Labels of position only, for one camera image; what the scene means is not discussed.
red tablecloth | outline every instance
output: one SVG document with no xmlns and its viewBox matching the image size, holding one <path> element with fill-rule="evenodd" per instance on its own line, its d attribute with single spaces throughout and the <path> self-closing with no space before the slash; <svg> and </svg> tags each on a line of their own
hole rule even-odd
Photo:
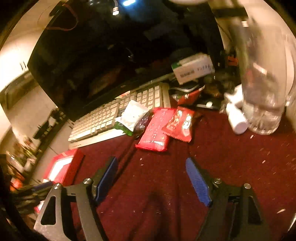
<svg viewBox="0 0 296 241">
<path fill-rule="evenodd" d="M 200 112 L 203 118 L 191 143 L 171 139 L 165 153 L 138 150 L 134 147 L 137 141 L 128 136 L 81 148 L 85 158 L 75 184 L 93 176 L 109 156 L 120 159 L 115 184 L 97 208 L 110 240 L 195 239 L 207 208 L 199 202 L 185 171 L 189 156 L 227 184 L 250 183 L 273 240 L 287 231 L 296 212 L 296 135 L 290 123 L 284 118 L 269 136 L 249 130 L 238 136 L 226 115 Z M 73 217 L 79 232 L 75 208 Z"/>
</svg>

screw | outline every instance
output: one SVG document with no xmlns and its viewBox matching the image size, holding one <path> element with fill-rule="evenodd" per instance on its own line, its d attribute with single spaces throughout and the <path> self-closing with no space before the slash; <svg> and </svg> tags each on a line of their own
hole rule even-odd
<svg viewBox="0 0 296 241">
<path fill-rule="evenodd" d="M 244 184 L 244 187 L 245 187 L 245 189 L 250 189 L 251 188 L 251 185 L 249 183 L 245 183 Z"/>
<path fill-rule="evenodd" d="M 220 184 L 222 181 L 221 181 L 220 178 L 216 178 L 216 179 L 214 180 L 214 182 L 217 183 L 217 184 Z"/>
<path fill-rule="evenodd" d="M 90 178 L 86 178 L 86 179 L 83 180 L 83 183 L 84 184 L 89 184 L 89 183 L 91 183 L 91 179 Z"/>
<path fill-rule="evenodd" d="M 59 189 L 59 188 L 61 188 L 61 187 L 62 187 L 62 185 L 61 185 L 60 183 L 56 183 L 56 184 L 54 184 L 54 186 L 53 186 L 54 189 Z"/>
</svg>

black monitor screen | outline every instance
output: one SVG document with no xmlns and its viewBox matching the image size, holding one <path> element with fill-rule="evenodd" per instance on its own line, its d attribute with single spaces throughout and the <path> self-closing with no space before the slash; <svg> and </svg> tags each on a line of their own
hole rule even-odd
<svg viewBox="0 0 296 241">
<path fill-rule="evenodd" d="M 197 26 L 182 21 L 186 7 L 118 0 L 114 13 L 115 2 L 68 1 L 71 9 L 55 13 L 29 60 L 32 75 L 73 121 L 172 72 L 172 62 L 207 52 Z"/>
</svg>

red box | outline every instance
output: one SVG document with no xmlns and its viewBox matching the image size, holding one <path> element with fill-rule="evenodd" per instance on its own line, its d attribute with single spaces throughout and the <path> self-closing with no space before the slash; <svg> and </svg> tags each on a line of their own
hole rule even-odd
<svg viewBox="0 0 296 241">
<path fill-rule="evenodd" d="M 79 149 L 68 150 L 55 156 L 46 169 L 43 179 L 70 186 L 83 157 L 84 154 Z"/>
</svg>

crumb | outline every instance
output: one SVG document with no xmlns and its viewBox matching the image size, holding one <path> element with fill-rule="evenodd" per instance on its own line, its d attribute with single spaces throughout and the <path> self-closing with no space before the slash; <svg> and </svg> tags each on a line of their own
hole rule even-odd
<svg viewBox="0 0 296 241">
<path fill-rule="evenodd" d="M 282 210 L 278 211 L 277 213 L 281 213 L 281 212 L 284 212 L 284 211 L 286 211 L 286 210 L 285 209 L 282 209 Z"/>
</svg>

